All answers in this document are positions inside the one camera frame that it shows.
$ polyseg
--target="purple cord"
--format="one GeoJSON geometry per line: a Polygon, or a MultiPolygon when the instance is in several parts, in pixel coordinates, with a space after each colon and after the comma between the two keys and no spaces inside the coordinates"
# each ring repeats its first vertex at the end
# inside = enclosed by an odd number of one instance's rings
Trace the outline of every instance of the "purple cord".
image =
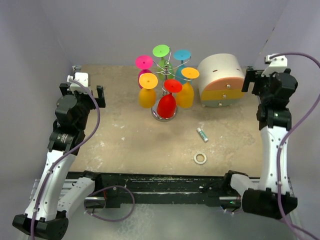
{"type": "MultiPolygon", "coordinates": [[[[283,56],[283,55],[296,55],[296,56],[303,56],[306,57],[310,60],[312,60],[319,68],[320,68],[320,62],[315,59],[314,57],[305,54],[305,53],[301,53],[301,52],[284,52],[284,53],[279,53],[279,54],[275,54],[272,57],[270,57],[270,59],[273,59],[275,57],[279,57],[279,56],[283,56]]],[[[278,182],[281,181],[281,164],[280,164],[280,157],[281,157],[281,151],[282,151],[282,146],[285,144],[285,141],[288,139],[288,137],[292,134],[292,132],[294,130],[297,129],[297,127],[300,126],[300,124],[303,123],[304,120],[306,120],[306,118],[313,112],[313,110],[316,108],[316,106],[318,105],[318,103],[320,102],[320,94],[317,97],[316,101],[314,102],[314,104],[312,105],[312,107],[309,109],[309,111],[297,122],[296,125],[294,125],[292,127],[292,129],[284,136],[284,138],[281,140],[277,154],[276,154],[276,167],[277,167],[277,180],[278,182]]],[[[281,203],[281,184],[278,184],[278,196],[277,196],[277,200],[278,200],[278,206],[279,206],[279,210],[281,213],[281,216],[283,217],[284,222],[288,225],[288,227],[294,232],[294,234],[299,238],[299,239],[303,239],[294,229],[300,230],[301,232],[309,235],[310,237],[312,237],[315,240],[320,240],[320,238],[316,237],[315,235],[313,235],[312,233],[308,232],[307,230],[298,227],[296,225],[291,224],[285,214],[284,208],[282,206],[281,203]]]]}
{"type": "Polygon", "coordinates": [[[94,195],[96,195],[96,194],[98,194],[98,193],[100,193],[100,192],[102,192],[102,191],[109,190],[109,189],[113,189],[113,188],[120,188],[120,189],[126,190],[126,191],[130,194],[130,196],[131,196],[131,198],[132,198],[132,208],[131,208],[130,212],[129,212],[126,216],[124,216],[124,217],[122,217],[122,218],[119,218],[119,219],[107,219],[107,218],[104,218],[104,217],[101,217],[101,216],[98,216],[98,215],[95,215],[95,214],[89,212],[89,211],[87,210],[86,206],[84,206],[85,212],[86,212],[87,214],[89,214],[90,216],[94,217],[94,218],[97,218],[97,219],[100,219],[100,220],[103,220],[103,221],[106,221],[106,222],[117,223],[117,222],[121,222],[121,221],[127,219],[127,218],[133,213],[133,211],[134,211],[134,209],[135,209],[135,204],[136,204],[136,203],[135,203],[135,197],[134,197],[133,193],[132,193],[128,188],[126,188],[126,187],[124,187],[124,186],[119,186],[119,185],[108,186],[108,187],[105,187],[105,188],[103,188],[103,189],[100,189],[100,190],[98,190],[98,191],[95,191],[95,192],[91,193],[89,196],[94,196],[94,195]]]}
{"type": "MultiPolygon", "coordinates": [[[[86,93],[89,95],[89,97],[91,98],[91,100],[93,101],[93,104],[95,106],[95,109],[96,109],[96,112],[97,112],[97,120],[96,120],[96,125],[92,131],[92,133],[90,133],[90,135],[84,139],[82,142],[80,142],[77,146],[75,146],[74,148],[72,148],[71,150],[67,151],[64,155],[62,155],[61,157],[59,157],[55,163],[52,164],[52,166],[49,168],[48,171],[50,172],[53,172],[54,168],[68,155],[72,154],[75,150],[78,150],[83,144],[85,144],[97,131],[98,127],[99,127],[99,124],[100,124],[100,109],[99,109],[99,106],[98,106],[98,103],[96,101],[96,99],[94,98],[94,96],[92,95],[91,91],[89,91],[85,86],[83,86],[81,83],[77,82],[77,81],[74,81],[74,80],[69,80],[71,83],[74,83],[74,84],[77,84],[79,85],[82,89],[84,89],[86,91],[86,93]]],[[[50,173],[47,173],[44,180],[43,180],[43,183],[40,187],[40,190],[39,190],[39,194],[36,198],[36,201],[35,201],[35,205],[34,205],[34,212],[32,214],[32,219],[31,219],[31,227],[30,227],[30,236],[31,236],[31,240],[35,240],[35,223],[36,223],[36,216],[37,216],[37,212],[38,212],[38,207],[39,207],[39,204],[40,204],[40,201],[41,201],[41,197],[43,196],[44,194],[44,190],[45,190],[45,187],[48,183],[48,179],[50,177],[50,173]]]]}

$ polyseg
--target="purple cable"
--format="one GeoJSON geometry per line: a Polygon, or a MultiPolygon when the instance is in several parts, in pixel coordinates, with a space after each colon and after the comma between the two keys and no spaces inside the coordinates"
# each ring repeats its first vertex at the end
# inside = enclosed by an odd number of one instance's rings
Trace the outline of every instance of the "purple cable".
{"type": "MultiPolygon", "coordinates": [[[[98,103],[96,101],[96,99],[94,98],[94,96],[92,95],[91,91],[88,90],[85,86],[83,86],[81,83],[77,82],[77,81],[74,81],[74,80],[69,80],[71,83],[74,83],[74,84],[77,84],[79,85],[82,89],[84,89],[86,91],[86,93],[89,95],[89,97],[91,98],[91,100],[93,101],[93,104],[95,106],[95,109],[96,109],[96,112],[97,112],[97,120],[96,120],[96,125],[92,131],[92,133],[90,133],[90,135],[84,139],[82,142],[80,142],[77,146],[75,146],[74,148],[72,148],[71,150],[67,151],[64,155],[62,155],[61,157],[59,157],[55,163],[52,164],[52,166],[49,168],[48,171],[50,171],[51,173],[53,172],[54,168],[68,155],[72,154],[75,150],[78,150],[83,144],[85,144],[97,131],[98,127],[99,127],[99,124],[100,124],[100,109],[99,109],[99,106],[98,106],[98,103]]],[[[45,190],[45,187],[48,183],[48,179],[50,177],[50,174],[51,173],[47,173],[44,180],[43,180],[43,183],[40,187],[40,190],[39,190],[39,194],[36,198],[36,201],[35,201],[35,205],[34,205],[34,212],[32,214],[32,219],[31,219],[31,227],[30,227],[30,236],[31,236],[31,240],[35,240],[35,223],[36,223],[36,216],[37,216],[37,212],[38,212],[38,207],[39,207],[39,204],[40,204],[40,201],[41,201],[41,198],[44,194],[44,190],[45,190]]]]}
{"type": "MultiPolygon", "coordinates": [[[[275,57],[279,57],[279,56],[283,56],[283,55],[296,55],[296,56],[303,56],[306,57],[310,60],[312,60],[319,68],[320,68],[320,62],[315,59],[314,57],[305,54],[305,53],[301,53],[301,52],[284,52],[284,53],[279,53],[279,54],[275,54],[272,57],[270,57],[270,59],[273,59],[275,57]]],[[[292,127],[292,129],[284,136],[284,138],[281,140],[277,154],[276,154],[276,167],[277,167],[277,180],[278,182],[281,181],[281,163],[280,163],[280,157],[281,157],[281,151],[282,151],[282,146],[284,145],[285,141],[288,139],[288,137],[292,134],[292,132],[294,130],[297,129],[297,127],[300,126],[300,124],[303,123],[304,120],[306,120],[306,118],[313,112],[313,110],[316,108],[316,106],[318,105],[318,103],[320,102],[320,94],[318,95],[316,101],[314,102],[314,104],[311,106],[311,108],[309,109],[309,111],[297,122],[296,125],[294,125],[292,127]]],[[[279,210],[281,213],[281,216],[284,220],[284,222],[288,225],[288,227],[294,232],[294,234],[299,238],[299,239],[303,239],[294,229],[297,229],[307,235],[309,235],[310,237],[312,237],[315,240],[320,240],[320,238],[316,237],[315,235],[313,235],[312,233],[308,232],[307,230],[296,226],[292,223],[290,223],[286,217],[284,208],[282,206],[281,203],[281,184],[278,184],[278,196],[277,196],[277,201],[278,201],[278,206],[279,206],[279,210]]]]}
{"type": "Polygon", "coordinates": [[[136,204],[136,202],[135,202],[135,197],[134,197],[133,193],[132,193],[128,188],[126,188],[126,187],[124,187],[124,186],[119,186],[119,185],[108,186],[108,187],[105,187],[105,188],[103,188],[103,189],[100,189],[100,190],[98,190],[98,191],[95,191],[95,192],[91,193],[89,196],[94,196],[94,195],[96,195],[96,194],[98,194],[98,193],[100,193],[100,192],[102,192],[102,191],[109,190],[109,189],[113,189],[113,188],[120,188],[120,189],[126,190],[126,191],[130,194],[130,196],[131,196],[131,198],[132,198],[132,208],[131,208],[130,212],[129,212],[126,216],[121,217],[121,218],[119,218],[119,219],[107,219],[107,218],[104,218],[104,217],[101,217],[101,216],[98,216],[98,215],[95,215],[95,214],[89,212],[89,211],[87,210],[86,206],[84,206],[85,212],[86,212],[87,214],[89,214],[90,216],[94,217],[94,218],[97,218],[97,219],[100,219],[100,220],[103,220],[103,221],[106,221],[106,222],[117,223],[117,222],[121,222],[121,221],[127,219],[127,218],[133,213],[133,211],[134,211],[134,209],[135,209],[135,204],[136,204]]]}

